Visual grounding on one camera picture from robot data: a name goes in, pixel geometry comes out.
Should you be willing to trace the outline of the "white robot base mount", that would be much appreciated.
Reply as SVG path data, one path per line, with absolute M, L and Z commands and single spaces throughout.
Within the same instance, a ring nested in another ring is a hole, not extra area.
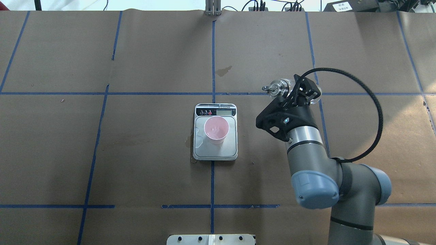
M 167 245 L 256 245 L 252 234 L 175 234 Z

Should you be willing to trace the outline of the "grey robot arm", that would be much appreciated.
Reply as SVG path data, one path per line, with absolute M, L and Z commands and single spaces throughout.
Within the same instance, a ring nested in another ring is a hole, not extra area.
M 310 105 L 321 96 L 310 79 L 272 81 L 262 88 L 274 99 L 256 118 L 256 127 L 285 142 L 297 203 L 331 208 L 329 245 L 417 245 L 408 239 L 375 234 L 375 207 L 391 195 L 391 181 L 380 169 L 327 155 Z

